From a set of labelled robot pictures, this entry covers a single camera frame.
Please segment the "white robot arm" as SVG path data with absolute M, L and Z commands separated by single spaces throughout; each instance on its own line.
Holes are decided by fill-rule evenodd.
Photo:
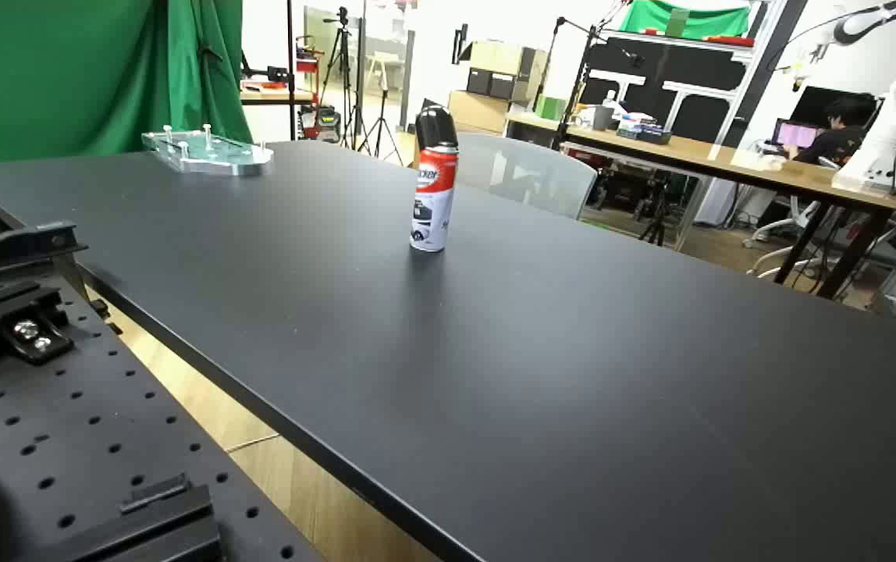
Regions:
M 896 166 L 896 81 L 849 161 L 832 174 L 840 189 L 890 189 Z

